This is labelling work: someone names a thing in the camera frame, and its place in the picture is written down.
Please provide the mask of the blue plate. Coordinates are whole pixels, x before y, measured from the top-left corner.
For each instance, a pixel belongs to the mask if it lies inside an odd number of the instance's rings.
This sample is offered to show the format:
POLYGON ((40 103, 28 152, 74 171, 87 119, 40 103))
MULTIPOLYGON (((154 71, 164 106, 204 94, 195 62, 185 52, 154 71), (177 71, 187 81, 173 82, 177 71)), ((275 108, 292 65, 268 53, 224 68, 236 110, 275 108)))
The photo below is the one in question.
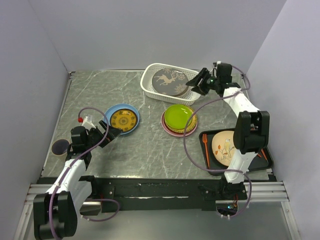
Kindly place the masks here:
POLYGON ((111 116, 112 114, 117 111, 117 110, 120 110, 120 109, 129 109, 129 110, 132 110, 136 115, 137 115, 137 119, 138 119, 138 123, 137 125, 135 126, 135 128, 127 133, 121 133, 121 135, 127 135, 127 134, 130 134, 131 132, 133 132, 139 125, 139 122, 140 122, 140 114, 138 112, 138 110, 133 107, 132 105, 130 104, 126 104, 126 103, 120 103, 120 104, 116 104, 112 107, 110 107, 106 112, 105 112, 105 116, 106 118, 103 119, 103 121, 105 122, 106 120, 108 121, 109 125, 111 126, 111 116))

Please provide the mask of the grey plate with deer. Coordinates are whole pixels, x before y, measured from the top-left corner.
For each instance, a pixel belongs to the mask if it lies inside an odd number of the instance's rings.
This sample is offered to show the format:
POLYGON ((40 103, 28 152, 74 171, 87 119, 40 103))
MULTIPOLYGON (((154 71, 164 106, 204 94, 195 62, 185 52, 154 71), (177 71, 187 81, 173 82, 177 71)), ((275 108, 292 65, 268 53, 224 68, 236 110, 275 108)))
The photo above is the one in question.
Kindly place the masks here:
POLYGON ((175 68, 163 68, 157 71, 151 80, 154 91, 171 97, 184 95, 189 88, 187 82, 187 76, 175 68))

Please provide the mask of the green plastic plate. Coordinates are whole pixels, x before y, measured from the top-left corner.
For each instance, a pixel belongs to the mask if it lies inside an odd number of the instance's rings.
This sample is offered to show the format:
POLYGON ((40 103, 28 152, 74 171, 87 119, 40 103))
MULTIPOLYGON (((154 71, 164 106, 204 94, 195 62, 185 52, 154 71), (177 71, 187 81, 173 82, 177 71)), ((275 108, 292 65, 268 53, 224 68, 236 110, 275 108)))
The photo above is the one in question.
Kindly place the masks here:
POLYGON ((183 129, 192 116, 193 111, 182 104, 174 104, 164 112, 165 123, 173 129, 183 129))

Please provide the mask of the yellow patterned brown-rimmed plate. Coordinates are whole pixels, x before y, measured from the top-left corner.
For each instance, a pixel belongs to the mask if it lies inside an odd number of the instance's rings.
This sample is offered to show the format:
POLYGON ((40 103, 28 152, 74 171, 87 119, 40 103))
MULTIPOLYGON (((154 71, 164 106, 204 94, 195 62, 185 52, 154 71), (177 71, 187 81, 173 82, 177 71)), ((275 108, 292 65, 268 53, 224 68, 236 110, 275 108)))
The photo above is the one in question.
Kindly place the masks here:
POLYGON ((130 109, 119 109, 111 115, 110 123, 113 128, 128 133, 138 124, 138 116, 130 109))

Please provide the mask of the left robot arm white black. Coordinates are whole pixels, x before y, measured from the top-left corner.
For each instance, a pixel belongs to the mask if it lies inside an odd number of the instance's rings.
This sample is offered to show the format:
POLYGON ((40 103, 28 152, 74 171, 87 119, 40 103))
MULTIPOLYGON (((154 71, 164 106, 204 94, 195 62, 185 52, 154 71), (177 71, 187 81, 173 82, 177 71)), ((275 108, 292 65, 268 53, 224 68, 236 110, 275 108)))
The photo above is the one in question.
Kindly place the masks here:
POLYGON ((91 151, 95 147, 104 148, 122 133, 102 120, 99 124, 104 132, 87 120, 71 129, 71 143, 62 172, 45 193, 35 196, 33 221, 37 240, 74 236, 83 203, 99 196, 95 177, 84 175, 91 162, 91 151))

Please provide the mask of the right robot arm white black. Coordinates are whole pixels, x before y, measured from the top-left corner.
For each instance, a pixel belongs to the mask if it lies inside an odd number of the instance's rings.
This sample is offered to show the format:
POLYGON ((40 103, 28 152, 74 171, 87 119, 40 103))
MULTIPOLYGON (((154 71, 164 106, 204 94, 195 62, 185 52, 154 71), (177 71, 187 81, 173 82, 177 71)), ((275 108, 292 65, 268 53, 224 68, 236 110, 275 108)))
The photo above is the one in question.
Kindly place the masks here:
POLYGON ((228 168, 221 170, 217 189, 225 200, 245 192, 246 173, 253 159, 268 145, 270 129, 270 114, 255 107, 244 94, 250 89, 250 84, 242 88, 232 81, 234 69, 235 66, 218 61, 213 64, 212 71, 203 68, 186 83, 193 92, 203 96, 215 91, 237 117, 233 134, 235 152, 228 168))

